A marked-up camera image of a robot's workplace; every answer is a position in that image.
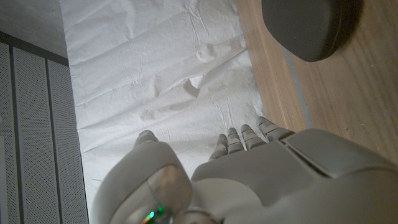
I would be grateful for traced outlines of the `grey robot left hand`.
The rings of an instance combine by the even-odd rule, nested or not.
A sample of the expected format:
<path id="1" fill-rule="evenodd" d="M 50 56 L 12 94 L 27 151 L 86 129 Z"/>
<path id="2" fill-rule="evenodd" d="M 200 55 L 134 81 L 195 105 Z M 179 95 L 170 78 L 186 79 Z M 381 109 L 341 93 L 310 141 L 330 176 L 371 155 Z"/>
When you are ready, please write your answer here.
<path id="1" fill-rule="evenodd" d="M 103 179 L 92 223 L 396 223 L 397 166 L 320 129 L 264 117 L 218 137 L 192 176 L 145 130 Z"/>

